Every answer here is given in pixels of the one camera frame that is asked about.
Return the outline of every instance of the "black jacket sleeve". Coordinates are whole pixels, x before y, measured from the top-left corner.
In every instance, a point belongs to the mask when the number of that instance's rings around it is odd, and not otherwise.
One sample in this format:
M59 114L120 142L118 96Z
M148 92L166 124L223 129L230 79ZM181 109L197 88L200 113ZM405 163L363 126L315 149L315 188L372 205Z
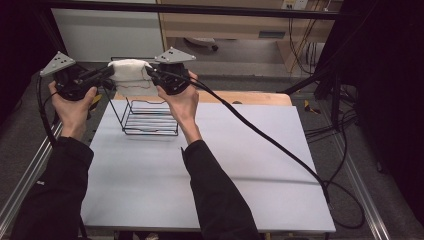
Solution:
M93 151L59 138L46 169L22 202L11 240L76 239Z
M260 239L249 206L206 143L193 142L183 151L183 158L203 238Z

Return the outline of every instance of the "human hand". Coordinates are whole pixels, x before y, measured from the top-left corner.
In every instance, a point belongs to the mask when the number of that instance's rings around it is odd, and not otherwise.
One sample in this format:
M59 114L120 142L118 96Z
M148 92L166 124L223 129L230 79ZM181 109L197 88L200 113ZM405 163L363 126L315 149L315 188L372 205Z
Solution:
M197 75L189 72L192 81L197 80ZM199 102L199 93L193 85L188 86L183 92L176 95L168 95L165 90L156 86L158 95L165 100L171 110L172 116L181 126L186 137L187 143L190 144L196 140L202 139L199 128L196 125L196 111Z
M82 139L86 129L86 121L88 110L96 96L97 89L95 87L85 94L85 97L79 101L68 101L63 99L57 93L56 82L49 84L52 96L52 104L63 123L62 137L72 137L78 141Z

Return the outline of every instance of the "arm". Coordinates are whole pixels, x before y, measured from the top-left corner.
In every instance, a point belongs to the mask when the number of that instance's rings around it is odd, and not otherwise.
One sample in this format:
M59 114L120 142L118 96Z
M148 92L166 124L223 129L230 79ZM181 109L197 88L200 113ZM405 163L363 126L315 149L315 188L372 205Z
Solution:
M52 94L56 92L54 82L49 88ZM80 140L95 94L93 88L78 102L53 95L53 105L63 123L61 137L44 173L22 202L11 240L77 238L81 203L93 158L93 152Z
M202 140L195 121L199 101L196 89L189 86L180 94L168 96L158 87L158 93L169 104L189 144L183 158L204 239L260 239L249 206Z

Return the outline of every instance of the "white table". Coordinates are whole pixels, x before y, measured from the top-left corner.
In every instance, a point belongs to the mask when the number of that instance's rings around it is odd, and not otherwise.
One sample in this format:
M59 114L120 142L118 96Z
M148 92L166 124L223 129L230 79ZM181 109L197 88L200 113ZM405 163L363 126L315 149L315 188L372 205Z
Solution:
M119 112L126 102L113 103ZM315 170L295 107L233 106ZM199 103L197 123L249 204L260 232L335 231L321 187L298 163L222 104ZM86 226L198 231L190 177L181 157L180 148L186 146L182 133L125 135L109 104L91 143L95 155L82 206Z

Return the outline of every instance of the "person's left hand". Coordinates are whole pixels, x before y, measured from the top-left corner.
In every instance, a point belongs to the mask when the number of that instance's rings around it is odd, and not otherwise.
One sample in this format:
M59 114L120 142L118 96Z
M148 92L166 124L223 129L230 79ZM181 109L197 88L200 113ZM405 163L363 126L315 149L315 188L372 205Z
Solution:
M84 99L68 101L56 93L55 84L55 81L51 82L49 89L50 93L53 94L52 104L63 123L61 136L72 137L80 141L86 129L88 110L96 96L97 89L95 87L90 88Z

